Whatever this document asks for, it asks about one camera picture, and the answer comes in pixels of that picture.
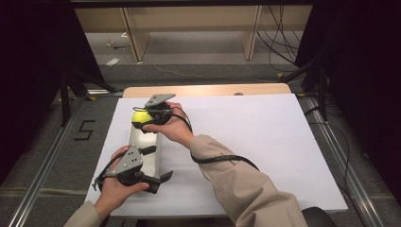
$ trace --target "black strap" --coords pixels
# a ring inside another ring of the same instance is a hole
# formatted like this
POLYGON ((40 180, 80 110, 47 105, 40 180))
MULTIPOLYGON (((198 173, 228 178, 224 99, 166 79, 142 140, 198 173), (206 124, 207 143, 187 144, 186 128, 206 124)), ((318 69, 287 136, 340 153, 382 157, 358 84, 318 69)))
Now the black strap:
POLYGON ((192 153, 191 153, 191 158, 197 164, 211 164, 211 163, 226 162, 226 161, 243 161, 243 162, 251 165, 252 167, 256 168, 257 170, 259 170, 259 168, 257 168, 257 166, 253 162, 251 162, 249 159, 244 158, 242 156, 238 156, 238 155, 222 155, 222 156, 218 156, 218 157, 214 157, 214 158, 198 159, 198 158, 194 157, 194 155, 192 155, 192 153))

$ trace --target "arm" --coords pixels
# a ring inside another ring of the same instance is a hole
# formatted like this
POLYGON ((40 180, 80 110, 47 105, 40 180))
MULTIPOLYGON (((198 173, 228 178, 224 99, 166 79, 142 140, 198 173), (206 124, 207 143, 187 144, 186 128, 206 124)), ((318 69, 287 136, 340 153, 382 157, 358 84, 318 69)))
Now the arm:
MULTIPOLYGON (((118 149, 112 156, 127 150, 130 146, 118 149)), ((119 159, 116 160, 110 169, 115 168, 119 159)), ((90 201, 86 201, 74 215, 65 223, 64 227, 95 227, 99 226, 103 220, 115 209, 120 207, 124 201, 131 195, 146 190, 147 183, 137 183, 133 186, 125 186, 116 178, 106 178, 99 199, 93 205, 90 201)))
MULTIPOLYGON (((168 103, 181 108, 178 103, 168 103)), ((184 116, 180 109, 173 113, 184 116)), ((146 125, 168 139, 189 148, 198 159, 233 154, 210 136, 194 136, 182 120, 172 117, 166 124, 146 125)), ((269 176, 244 162, 200 165, 203 176, 212 183, 216 198, 235 226, 306 226, 294 195, 277 191, 269 176)))

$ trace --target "white tabletop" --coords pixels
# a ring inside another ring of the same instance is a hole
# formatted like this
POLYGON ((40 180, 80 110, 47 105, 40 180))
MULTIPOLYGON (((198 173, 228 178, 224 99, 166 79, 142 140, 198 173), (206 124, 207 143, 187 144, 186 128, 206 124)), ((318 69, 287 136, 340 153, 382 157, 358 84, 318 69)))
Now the white tabletop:
MULTIPOLYGON (((121 98, 116 106, 94 178, 111 155, 128 142, 132 107, 148 98, 121 98)), ((293 193, 302 209, 343 211, 347 205, 331 175, 294 95, 174 97, 182 103, 195 134, 209 134, 237 155, 253 161, 278 190, 293 193)), ((112 216, 136 218, 212 217, 226 213, 189 151, 162 136, 161 174, 174 174, 154 195, 127 199, 112 216)), ((89 186, 86 200, 99 191, 89 186)))

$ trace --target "yellow-green ball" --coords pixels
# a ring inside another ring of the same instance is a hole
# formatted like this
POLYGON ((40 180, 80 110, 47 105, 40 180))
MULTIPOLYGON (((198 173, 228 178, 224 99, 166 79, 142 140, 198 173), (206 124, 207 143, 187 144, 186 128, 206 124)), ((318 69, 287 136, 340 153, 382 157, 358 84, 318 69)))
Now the yellow-green ball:
POLYGON ((152 120, 151 116, 146 111, 134 112, 132 115, 132 122, 145 123, 152 120))

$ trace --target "beige sleeve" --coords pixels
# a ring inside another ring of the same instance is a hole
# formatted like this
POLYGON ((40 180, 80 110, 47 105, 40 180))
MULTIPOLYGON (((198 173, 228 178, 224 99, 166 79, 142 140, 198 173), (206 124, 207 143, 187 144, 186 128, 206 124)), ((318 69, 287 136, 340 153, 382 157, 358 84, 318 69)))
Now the beige sleeve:
POLYGON ((68 219, 64 227, 98 227, 100 224, 100 216, 94 205, 90 201, 86 201, 74 215, 68 219))
MULTIPOLYGON (((194 137, 190 150, 198 159, 233 154, 207 135, 194 137)), ((200 171, 235 226, 307 227, 295 196, 278 191, 268 175, 247 163, 201 164, 200 171)))

